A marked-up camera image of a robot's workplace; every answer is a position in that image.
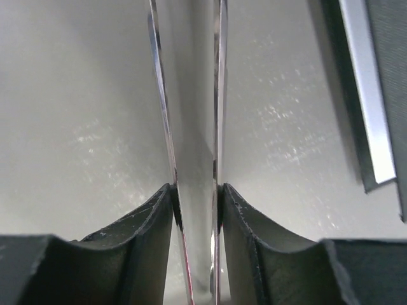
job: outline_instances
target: table surface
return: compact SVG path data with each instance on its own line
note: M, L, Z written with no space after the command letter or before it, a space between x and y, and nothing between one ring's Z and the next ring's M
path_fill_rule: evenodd
M229 1L224 179L307 238L405 238L396 186L364 193L316 1ZM196 287L209 265L208 1L158 2ZM170 181L144 1L0 4L0 233L80 239ZM165 304L184 300L176 239ZM227 297L223 260L223 294Z

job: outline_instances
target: silver strip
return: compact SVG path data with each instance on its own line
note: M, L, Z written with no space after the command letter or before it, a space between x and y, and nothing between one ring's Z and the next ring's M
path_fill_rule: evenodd
M396 177L364 0L340 0L376 182Z
M224 115L226 114L226 43L228 10L226 0L214 1L214 152L212 189L212 234L210 237L210 291L212 303L221 303L220 294L220 249L217 197L222 186Z
M168 110L168 98L167 92L165 89L165 78L164 78L164 71L163 71L163 64L161 58L161 42L160 42L160 32L158 30L158 14L157 14L157 5L156 0L149 0L149 11L148 11L148 30L149 30L149 38L150 38L150 45L151 45L151 52L153 54L153 61L154 61L154 70L158 85L158 93L160 96L160 105L161 105L161 112L162 118L164 123L164 130L165 130L165 141L167 143L167 151L169 155L170 161L170 171L172 175L172 184L176 187L179 197L179 186L178 186L178 177L177 177L177 166L176 166L176 157L174 152L174 142L172 140L172 131L170 127L170 118L169 118L169 110ZM188 304L194 305L193 299L193 290L192 290L192 280L191 280L191 269L190 263L188 260L188 253L186 248L186 238L184 234L183 228L183 217L181 211L181 205L179 204L178 200L178 207L174 207L174 215L179 217L177 224L177 231L178 231L178 240L179 246L181 248L181 259L183 261L183 269L184 269L184 279L186 285L186 293L187 293L187 300Z

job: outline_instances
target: metal strip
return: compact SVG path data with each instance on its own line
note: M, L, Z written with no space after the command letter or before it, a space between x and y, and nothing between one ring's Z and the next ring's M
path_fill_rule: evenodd
M155 75L156 75L156 80L157 80L158 93L160 96L160 105L161 105L161 112L162 112L164 131L165 131L165 141L167 143L167 151L168 151L169 161L170 161L172 184L173 184L173 187L176 188L176 192L177 192L177 200L176 200L177 202L173 202L173 204L175 204L174 215L175 215L176 224L177 224L179 246L181 248L180 249L181 250L181 259L183 261L184 279L185 279L185 285L186 285L188 304L193 305L193 304L195 304L195 302L194 302L194 298L193 298L191 269L190 269L190 263L188 260L187 248L186 248L186 238L185 238L185 234L184 234L182 210L181 210L181 205L179 204L179 186L178 186L176 157L175 157L175 152L174 152L174 141L172 140L172 131L171 131L171 127L170 127L168 98L167 98L167 92L165 90L165 78L164 78L163 64L162 64L162 58L161 58L161 42L160 42L160 31L158 30L158 14L157 14L156 0L149 0L148 4L149 4L148 30L149 30L151 52L153 54L154 70L155 70Z
M218 191L222 186L224 115L226 113L226 47L228 8L226 0L214 1L214 147L212 189L212 234L210 237L210 291L212 303L220 304L220 249L218 223Z
M396 177L383 95L364 0L340 0L343 24L378 184Z

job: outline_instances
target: shiny metal strip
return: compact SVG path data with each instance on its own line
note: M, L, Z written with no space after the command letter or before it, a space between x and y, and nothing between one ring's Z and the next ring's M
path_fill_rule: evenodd
M158 85L158 93L160 96L160 105L161 112L164 124L165 131L165 141L167 143L167 151L170 161L170 171L172 175L172 184L176 187L178 192L178 201L175 204L178 204L178 207L174 207L174 215L176 217L177 231L178 231L178 240L181 251L181 259L183 261L183 270L184 270L184 280L186 285L186 293L188 304L194 305L193 299L193 290L192 290L192 281L191 281L191 269L190 263L188 260L188 253L186 248L186 238L183 228L183 217L181 212L181 206L179 204L179 186L178 186L178 177L177 177L177 166L176 166L176 157L174 152L174 141L172 140L172 131L170 127L170 118L168 110L168 98L167 92L165 89L165 78L163 71L163 64L161 58L161 42L160 42L160 31L158 30L158 14L157 14L157 5L156 0L148 0L148 31L151 45L151 52L153 54L153 63L154 70Z
M378 184L396 177L382 89L364 0L340 0L373 172Z
M226 47L228 7L226 0L214 1L214 147L212 189L212 233L210 237L210 291L212 303L221 303L218 191L222 187L224 115L226 110Z

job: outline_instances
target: reflective metal edge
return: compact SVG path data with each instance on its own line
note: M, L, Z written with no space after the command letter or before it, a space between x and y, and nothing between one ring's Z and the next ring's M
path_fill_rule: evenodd
M220 294L220 224L218 223L218 191L222 186L224 116L226 114L226 47L228 7L226 0L214 1L214 147L212 189L212 232L210 237L210 291L212 303L221 303Z
M364 0L340 0L375 180L396 177L383 95Z
M167 92L165 89L165 78L164 78L164 71L163 71L163 64L161 58L161 42L160 42L160 32L158 30L158 14L157 14L157 5L156 0L148 0L148 31L149 31L149 38L150 38L150 45L151 45L151 52L153 55L153 63L154 63L154 71L157 80L158 86L158 94L160 96L160 105L161 105L161 112L164 124L164 131L165 131L165 141L167 144L167 151L169 155L170 161L170 171L172 176L172 184L176 188L177 191L177 202L173 202L173 204L178 205L174 207L174 215L176 217L176 225L178 231L178 240L180 246L180 253L181 259L183 261L183 271L184 271L184 279L186 285L186 293L187 293L187 300L188 304L194 305L194 298L193 298L193 289L192 289L192 280L191 280L191 269L190 263L188 260L188 253L186 248L186 238L184 234L183 228L183 217L181 211L181 205L179 204L179 186L178 186L178 177L177 177L177 166L176 166L176 157L174 152L174 141L172 140L172 130L170 127L170 118L169 118L169 110L168 110L168 98Z

